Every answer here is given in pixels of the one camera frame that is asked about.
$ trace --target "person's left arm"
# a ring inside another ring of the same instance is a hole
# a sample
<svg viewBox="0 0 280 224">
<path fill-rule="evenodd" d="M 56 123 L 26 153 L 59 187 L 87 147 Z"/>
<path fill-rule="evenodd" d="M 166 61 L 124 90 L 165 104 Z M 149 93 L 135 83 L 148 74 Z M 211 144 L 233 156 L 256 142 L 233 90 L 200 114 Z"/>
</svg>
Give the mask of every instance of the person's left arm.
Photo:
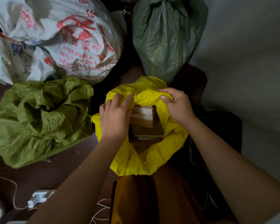
<svg viewBox="0 0 280 224">
<path fill-rule="evenodd" d="M 127 137 L 133 94 L 119 105 L 122 95 L 100 106 L 102 138 L 85 161 L 30 218 L 28 224 L 90 223 L 109 167 Z"/>
</svg>

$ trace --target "person's right arm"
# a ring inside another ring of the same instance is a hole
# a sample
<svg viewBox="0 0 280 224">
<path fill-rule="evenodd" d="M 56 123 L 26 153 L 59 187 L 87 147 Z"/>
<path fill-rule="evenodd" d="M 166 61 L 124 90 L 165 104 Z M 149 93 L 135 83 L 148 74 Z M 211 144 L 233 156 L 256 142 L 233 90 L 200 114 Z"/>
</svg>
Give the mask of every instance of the person's right arm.
<svg viewBox="0 0 280 224">
<path fill-rule="evenodd" d="M 170 116 L 193 138 L 214 181 L 239 223 L 263 223 L 280 212 L 280 182 L 244 158 L 195 117 L 188 96 L 160 90 Z"/>
</svg>

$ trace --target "person's left hand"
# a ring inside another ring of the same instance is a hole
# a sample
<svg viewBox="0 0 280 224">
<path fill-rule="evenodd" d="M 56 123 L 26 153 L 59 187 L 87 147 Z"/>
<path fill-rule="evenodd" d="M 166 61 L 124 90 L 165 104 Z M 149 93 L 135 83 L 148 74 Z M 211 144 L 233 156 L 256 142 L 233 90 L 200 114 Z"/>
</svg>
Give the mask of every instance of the person's left hand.
<svg viewBox="0 0 280 224">
<path fill-rule="evenodd" d="M 119 105 L 119 100 L 122 97 L 122 94 L 116 94 L 112 100 L 108 100 L 107 103 L 100 106 L 102 139 L 119 140 L 122 143 L 127 137 L 132 113 L 132 110 L 127 111 L 127 108 L 134 94 L 128 95 L 122 104 Z"/>
</svg>

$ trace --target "sack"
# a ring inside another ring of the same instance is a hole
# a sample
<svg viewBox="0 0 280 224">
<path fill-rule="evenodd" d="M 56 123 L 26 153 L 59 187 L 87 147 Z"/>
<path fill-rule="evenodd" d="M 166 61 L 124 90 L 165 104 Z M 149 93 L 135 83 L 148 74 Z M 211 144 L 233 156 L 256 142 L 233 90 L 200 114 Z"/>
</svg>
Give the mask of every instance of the sack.
<svg viewBox="0 0 280 224">
<path fill-rule="evenodd" d="M 74 76 L 15 83 L 0 101 L 0 155 L 4 162 L 20 168 L 90 136 L 92 95 L 93 88 Z"/>
<path fill-rule="evenodd" d="M 54 72 L 54 62 L 43 49 L 0 36 L 0 83 L 42 81 Z"/>
<path fill-rule="evenodd" d="M 207 14 L 203 0 L 140 0 L 133 43 L 145 74 L 170 83 L 197 46 Z"/>
<path fill-rule="evenodd" d="M 129 143 L 127 136 L 110 166 L 119 176 L 153 174 L 183 146 L 187 139 L 187 131 L 169 116 L 166 104 L 160 99 L 161 95 L 169 96 L 172 99 L 168 93 L 158 91 L 166 87 L 166 83 L 163 80 L 153 76 L 141 76 L 135 83 L 120 85 L 108 92 L 106 102 L 118 93 L 124 95 L 121 100 L 123 101 L 133 92 L 134 98 L 128 107 L 129 110 L 133 109 L 135 105 L 155 105 L 164 129 L 163 140 L 153 144 L 140 155 Z M 92 117 L 92 122 L 96 126 L 96 135 L 100 141 L 101 124 L 99 113 Z"/>
<path fill-rule="evenodd" d="M 124 17 L 100 0 L 0 0 L 0 27 L 13 40 L 44 48 L 54 77 L 102 81 L 120 58 Z"/>
</svg>

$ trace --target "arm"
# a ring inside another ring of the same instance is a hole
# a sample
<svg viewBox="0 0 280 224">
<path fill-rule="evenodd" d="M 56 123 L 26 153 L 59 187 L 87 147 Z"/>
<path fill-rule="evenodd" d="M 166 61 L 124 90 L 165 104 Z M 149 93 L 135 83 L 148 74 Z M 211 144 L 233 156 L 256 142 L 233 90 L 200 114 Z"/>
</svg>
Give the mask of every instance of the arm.
<svg viewBox="0 0 280 224">
<path fill-rule="evenodd" d="M 189 98 L 179 90 L 161 99 L 169 114 L 193 138 L 213 179 L 239 223 L 263 223 L 280 212 L 280 183 L 236 152 L 195 117 Z"/>
<path fill-rule="evenodd" d="M 28 224 L 90 223 L 109 167 L 128 134 L 131 111 L 127 107 L 133 94 L 119 106 L 121 97 L 117 94 L 101 105 L 101 141 Z"/>
</svg>

